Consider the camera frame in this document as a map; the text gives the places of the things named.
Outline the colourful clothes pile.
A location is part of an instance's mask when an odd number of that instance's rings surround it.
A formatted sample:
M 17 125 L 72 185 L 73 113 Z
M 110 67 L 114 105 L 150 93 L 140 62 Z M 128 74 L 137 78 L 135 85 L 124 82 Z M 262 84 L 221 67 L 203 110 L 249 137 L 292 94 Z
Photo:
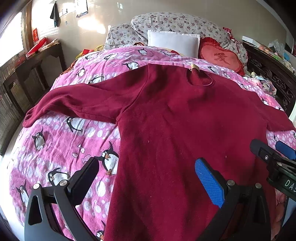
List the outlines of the colourful clothes pile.
M 276 97 L 277 90 L 274 87 L 273 83 L 268 78 L 264 78 L 261 75 L 257 75 L 255 72 L 251 72 L 250 75 L 246 74 L 244 78 L 247 79 L 248 81 L 253 82 L 260 89 L 262 89 L 264 93 L 272 97 Z

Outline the dark red sweater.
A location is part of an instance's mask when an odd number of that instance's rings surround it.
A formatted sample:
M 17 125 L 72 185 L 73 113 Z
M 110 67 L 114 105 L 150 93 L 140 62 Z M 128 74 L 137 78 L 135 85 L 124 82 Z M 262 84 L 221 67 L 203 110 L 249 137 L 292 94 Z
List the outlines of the dark red sweater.
M 260 183 L 276 223 L 275 190 L 249 145 L 265 142 L 267 131 L 294 127 L 284 111 L 230 79 L 147 64 L 100 83 L 54 89 L 23 126 L 48 111 L 119 128 L 105 240 L 195 240 L 218 210 L 195 173 L 198 158 L 240 185 Z

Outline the dark cloth hanging on wall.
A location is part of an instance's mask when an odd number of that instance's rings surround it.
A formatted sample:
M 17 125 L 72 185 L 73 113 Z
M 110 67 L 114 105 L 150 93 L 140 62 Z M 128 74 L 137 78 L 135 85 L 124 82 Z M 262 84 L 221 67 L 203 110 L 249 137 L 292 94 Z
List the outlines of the dark cloth hanging on wall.
M 50 15 L 50 19 L 52 19 L 54 21 L 54 27 L 58 27 L 60 17 L 59 17 L 59 11 L 58 11 L 58 6 L 57 6 L 56 2 L 53 5 L 52 12 L 51 12 L 51 15 Z

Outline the dark wooden side table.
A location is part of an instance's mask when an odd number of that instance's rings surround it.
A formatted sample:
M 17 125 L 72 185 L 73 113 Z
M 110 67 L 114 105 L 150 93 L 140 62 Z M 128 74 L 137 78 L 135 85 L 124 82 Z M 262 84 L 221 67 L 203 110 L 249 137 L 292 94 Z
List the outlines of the dark wooden side table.
M 15 105 L 16 109 L 21 115 L 24 115 L 24 112 L 11 92 L 12 84 L 16 80 L 18 81 L 18 83 L 21 86 L 21 89 L 23 90 L 25 96 L 29 101 L 29 106 L 30 107 L 33 106 L 35 103 L 33 102 L 25 86 L 25 81 L 28 79 L 30 72 L 36 68 L 37 73 L 39 74 L 39 77 L 40 77 L 41 85 L 45 88 L 45 91 L 49 90 L 49 85 L 46 81 L 43 70 L 41 68 L 42 61 L 49 56 L 59 58 L 62 70 L 65 71 L 67 69 L 64 54 L 63 54 L 62 44 L 57 42 L 51 47 L 41 52 L 38 52 L 37 54 L 34 54 L 34 56 L 25 60 L 21 65 L 15 68 L 15 71 L 8 78 L 4 80 L 4 83 L 3 83 L 4 89 L 6 90 L 8 97 L 11 99 L 12 103 Z

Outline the clutter on headboard shelf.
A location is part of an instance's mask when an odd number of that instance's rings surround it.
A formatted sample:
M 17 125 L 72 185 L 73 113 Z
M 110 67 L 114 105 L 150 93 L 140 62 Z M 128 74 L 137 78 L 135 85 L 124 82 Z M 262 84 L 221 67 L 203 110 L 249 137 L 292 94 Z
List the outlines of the clutter on headboard shelf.
M 242 36 L 242 41 L 243 43 L 246 43 L 248 45 L 251 45 L 252 47 L 259 49 L 260 51 L 263 51 L 267 55 L 273 57 L 275 60 L 280 61 L 280 63 L 282 63 L 288 69 L 295 69 L 295 56 L 288 52 L 284 48 L 284 45 L 281 44 L 278 40 L 272 41 L 268 44 L 268 46 L 265 46 L 257 40 L 254 40 L 247 36 Z

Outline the red box on table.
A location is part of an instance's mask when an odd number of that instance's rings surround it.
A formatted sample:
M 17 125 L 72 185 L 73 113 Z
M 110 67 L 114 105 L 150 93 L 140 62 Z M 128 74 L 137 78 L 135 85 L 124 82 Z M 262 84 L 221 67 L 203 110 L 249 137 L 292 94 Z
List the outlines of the red box on table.
M 27 52 L 26 58 L 29 58 L 31 55 L 39 51 L 39 49 L 41 49 L 46 44 L 46 42 L 47 42 L 47 37 L 43 37 L 39 42 L 37 42 L 36 45 L 34 45 L 32 49 L 30 49 Z

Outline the carved dark wooden headboard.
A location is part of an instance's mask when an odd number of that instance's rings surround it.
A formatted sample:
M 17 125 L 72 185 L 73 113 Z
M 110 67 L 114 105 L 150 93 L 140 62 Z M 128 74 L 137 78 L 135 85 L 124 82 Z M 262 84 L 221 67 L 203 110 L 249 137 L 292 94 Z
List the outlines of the carved dark wooden headboard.
M 270 80 L 276 88 L 275 99 L 288 116 L 295 107 L 295 75 L 270 55 L 243 43 L 247 51 L 247 69 Z

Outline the white pillow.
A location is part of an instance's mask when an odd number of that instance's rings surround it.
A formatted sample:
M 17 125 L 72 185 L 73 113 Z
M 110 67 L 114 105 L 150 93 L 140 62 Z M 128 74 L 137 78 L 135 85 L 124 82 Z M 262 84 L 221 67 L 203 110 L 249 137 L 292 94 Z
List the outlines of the white pillow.
M 186 57 L 198 57 L 201 39 L 199 34 L 148 30 L 147 39 L 149 46 L 170 49 Z

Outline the wall calendar poster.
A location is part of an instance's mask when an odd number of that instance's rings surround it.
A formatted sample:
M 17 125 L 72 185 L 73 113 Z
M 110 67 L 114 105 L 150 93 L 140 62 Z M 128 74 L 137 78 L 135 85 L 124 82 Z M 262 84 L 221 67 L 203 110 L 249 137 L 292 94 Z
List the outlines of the wall calendar poster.
M 75 0 L 76 18 L 80 18 L 88 14 L 87 0 Z

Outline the red heart cushion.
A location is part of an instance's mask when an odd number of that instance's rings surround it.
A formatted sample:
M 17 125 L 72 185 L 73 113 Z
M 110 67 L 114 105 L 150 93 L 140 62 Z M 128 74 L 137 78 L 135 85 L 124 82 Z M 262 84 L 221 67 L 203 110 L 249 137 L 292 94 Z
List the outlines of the red heart cushion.
M 238 56 L 231 50 L 222 48 L 210 37 L 200 40 L 198 57 L 214 65 L 231 69 L 241 76 L 244 75 L 244 67 Z

